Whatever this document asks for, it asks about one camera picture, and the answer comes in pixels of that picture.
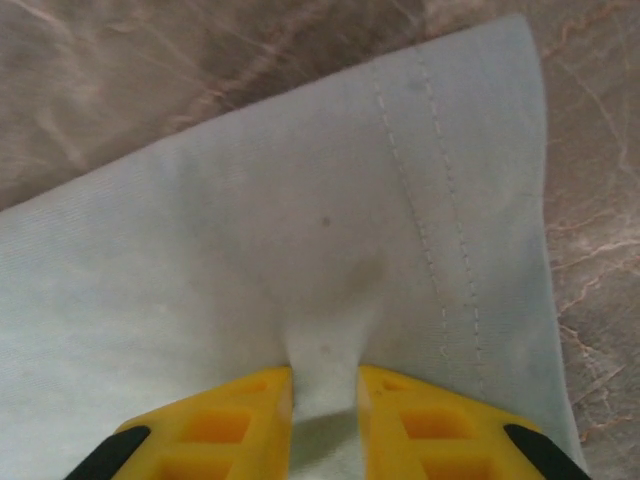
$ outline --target seam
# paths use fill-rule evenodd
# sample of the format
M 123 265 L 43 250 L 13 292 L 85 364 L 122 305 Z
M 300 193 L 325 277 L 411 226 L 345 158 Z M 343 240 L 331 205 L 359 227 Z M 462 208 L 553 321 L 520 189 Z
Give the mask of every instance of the seam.
M 469 286 L 469 295 L 471 297 L 471 304 L 473 305 L 476 359 L 478 361 L 478 366 L 476 367 L 476 370 L 478 372 L 478 386 L 480 388 L 480 394 L 482 395 L 483 398 L 486 398 L 486 394 L 484 391 L 484 379 L 482 377 L 482 371 L 480 369 L 480 365 L 482 365 L 482 355 L 480 351 L 480 309 L 478 307 L 478 294 L 476 290 L 474 274 L 471 269 L 471 261 L 469 260 L 469 251 L 467 249 L 467 241 L 464 236 L 462 222 L 460 221 L 460 213 L 458 211 L 458 198 L 456 194 L 455 180 L 453 178 L 453 167 L 451 165 L 451 158 L 449 157 L 449 152 L 447 151 L 447 148 L 445 145 L 445 138 L 442 132 L 442 124 L 440 123 L 440 116 L 438 114 L 438 105 L 436 103 L 435 94 L 433 92 L 433 85 L 431 84 L 431 77 L 429 76 L 427 64 L 425 63 L 424 58 L 420 53 L 420 50 L 417 47 L 414 47 L 414 50 L 418 57 L 418 64 L 422 70 L 422 77 L 423 77 L 426 91 L 427 91 L 426 103 L 428 104 L 429 110 L 431 111 L 431 117 L 433 118 L 436 137 L 438 139 L 438 149 L 440 150 L 440 155 L 442 156 L 445 164 L 445 171 L 447 175 L 447 187 L 449 190 L 449 197 L 451 198 L 451 203 L 453 207 L 453 215 L 456 222 L 456 229 L 458 231 L 460 251 L 462 253 L 462 259 L 464 262 L 465 272 L 467 276 L 467 284 Z
M 416 227 L 418 236 L 420 237 L 422 253 L 427 261 L 429 275 L 431 276 L 431 281 L 433 282 L 433 287 L 436 293 L 436 299 L 440 306 L 440 316 L 442 318 L 442 330 L 443 330 L 443 345 L 442 347 L 440 347 L 440 354 L 445 359 L 445 363 L 447 366 L 447 377 L 450 383 L 451 382 L 451 361 L 448 353 L 449 327 L 447 325 L 447 320 L 448 320 L 447 309 L 445 307 L 444 301 L 442 300 L 442 294 L 440 292 L 440 284 L 438 283 L 438 279 L 436 277 L 433 257 L 431 255 L 431 249 L 429 248 L 429 234 L 427 233 L 427 229 L 422 223 L 420 216 L 418 215 L 418 211 L 415 206 L 415 201 L 411 194 L 411 188 L 409 187 L 407 172 L 404 167 L 404 163 L 400 159 L 400 154 L 398 153 L 398 145 L 396 143 L 396 137 L 395 137 L 395 134 L 393 133 L 393 129 L 391 128 L 391 123 L 389 122 L 389 115 L 387 113 L 387 107 L 384 102 L 382 88 L 380 87 L 380 80 L 378 78 L 378 69 L 375 62 L 372 63 L 372 73 L 373 73 L 373 86 L 375 88 L 376 98 L 378 100 L 378 106 L 380 107 L 382 122 L 384 123 L 385 131 L 387 133 L 387 138 L 389 140 L 389 146 L 391 148 L 393 163 L 398 172 L 398 176 L 400 177 L 400 180 L 402 182 L 402 187 L 405 193 L 405 197 L 407 199 L 407 203 L 409 204 L 411 218 L 413 219 L 413 223 Z

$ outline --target stitching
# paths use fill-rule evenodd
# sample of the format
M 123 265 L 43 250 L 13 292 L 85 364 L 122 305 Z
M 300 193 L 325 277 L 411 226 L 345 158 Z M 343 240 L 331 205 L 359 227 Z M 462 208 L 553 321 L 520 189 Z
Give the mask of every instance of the stitching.
M 460 221 L 460 214 L 458 212 L 458 199 L 456 195 L 456 185 L 453 179 L 453 167 L 451 166 L 451 158 L 449 157 L 449 152 L 445 146 L 444 134 L 442 133 L 442 124 L 440 123 L 440 117 L 438 115 L 438 106 L 436 104 L 435 94 L 433 92 L 433 86 L 431 84 L 431 77 L 429 76 L 429 71 L 427 70 L 427 65 L 424 61 L 424 58 L 420 54 L 420 50 L 415 48 L 416 55 L 418 56 L 418 64 L 422 69 L 422 77 L 424 79 L 424 83 L 427 89 L 427 103 L 429 109 L 431 111 L 431 116 L 433 118 L 433 124 L 436 130 L 436 137 L 438 138 L 438 148 L 440 150 L 440 154 L 444 159 L 445 170 L 447 172 L 447 185 L 449 188 L 449 196 L 451 197 L 451 203 L 453 205 L 453 215 L 456 221 L 456 228 L 458 230 L 458 238 L 460 241 L 460 251 L 462 252 L 462 259 L 464 261 L 466 275 L 467 275 L 467 283 L 469 285 L 469 294 L 471 296 L 471 303 L 473 304 L 473 317 L 474 317 L 474 336 L 476 342 L 476 359 L 478 360 L 478 385 L 480 387 L 480 394 L 482 397 L 486 397 L 484 391 L 484 380 L 482 378 L 482 371 L 480 370 L 480 365 L 482 364 L 482 358 L 480 353 L 480 311 L 478 308 L 478 294 L 476 291 L 476 284 L 474 280 L 473 271 L 471 270 L 471 261 L 469 260 L 469 251 L 467 250 L 467 241 L 464 236 L 462 222 Z
M 436 277 L 435 266 L 433 263 L 433 258 L 431 256 L 431 250 L 429 248 L 429 235 L 427 233 L 427 229 L 425 228 L 424 224 L 422 223 L 418 215 L 418 211 L 415 206 L 415 201 L 413 199 L 413 196 L 411 195 L 411 188 L 409 187 L 407 172 L 404 168 L 404 164 L 400 160 L 400 155 L 398 153 L 398 146 L 396 143 L 396 137 L 393 133 L 393 130 L 391 129 L 391 123 L 389 122 L 389 115 L 387 113 L 387 107 L 384 103 L 384 98 L 382 96 L 382 88 L 380 87 L 380 80 L 378 79 L 378 69 L 375 62 L 372 63 L 372 71 L 373 71 L 373 85 L 375 88 L 376 97 L 378 99 L 378 106 L 380 107 L 382 121 L 384 123 L 385 131 L 387 133 L 387 138 L 389 139 L 389 146 L 391 147 L 391 154 L 393 157 L 393 161 L 398 171 L 398 176 L 402 181 L 404 193 L 406 195 L 407 202 L 409 204 L 409 209 L 411 211 L 411 217 L 413 218 L 413 222 L 418 231 L 418 235 L 420 236 L 422 253 L 424 254 L 427 260 L 429 274 L 431 276 L 431 281 L 433 282 L 434 290 L 436 292 L 436 299 L 438 300 L 438 304 L 440 305 L 440 315 L 442 316 L 442 329 L 443 329 L 443 342 L 444 342 L 442 347 L 440 347 L 440 354 L 445 359 L 445 363 L 447 365 L 448 379 L 449 381 L 451 381 L 451 362 L 450 362 L 449 354 L 447 353 L 447 346 L 449 343 L 449 333 L 448 333 L 448 325 L 447 325 L 447 309 L 442 300 L 442 294 L 440 293 L 440 284 L 438 283 L 438 279 Z

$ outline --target white cloth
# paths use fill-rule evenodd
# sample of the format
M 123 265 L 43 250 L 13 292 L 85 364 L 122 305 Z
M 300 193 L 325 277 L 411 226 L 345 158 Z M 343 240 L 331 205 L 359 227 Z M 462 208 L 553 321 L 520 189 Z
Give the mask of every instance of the white cloth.
M 206 122 L 0 215 L 0 478 L 290 363 L 292 479 L 362 478 L 366 362 L 529 417 L 581 462 L 522 18 Z

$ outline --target marble surface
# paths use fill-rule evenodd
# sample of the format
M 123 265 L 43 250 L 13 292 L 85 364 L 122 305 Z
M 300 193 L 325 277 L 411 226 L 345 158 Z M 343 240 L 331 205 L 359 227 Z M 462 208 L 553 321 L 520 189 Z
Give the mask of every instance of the marble surface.
M 549 103 L 545 215 L 596 479 L 640 478 L 640 2 L 4 0 L 0 209 L 384 52 L 527 16 Z

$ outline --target white fabric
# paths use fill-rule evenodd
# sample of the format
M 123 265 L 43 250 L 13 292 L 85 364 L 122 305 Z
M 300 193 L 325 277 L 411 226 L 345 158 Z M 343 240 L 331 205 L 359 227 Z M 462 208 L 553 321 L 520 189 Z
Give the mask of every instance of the white fabric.
M 519 17 L 230 113 L 0 215 L 0 478 L 291 364 L 292 479 L 362 478 L 358 362 L 527 416 L 581 461 Z

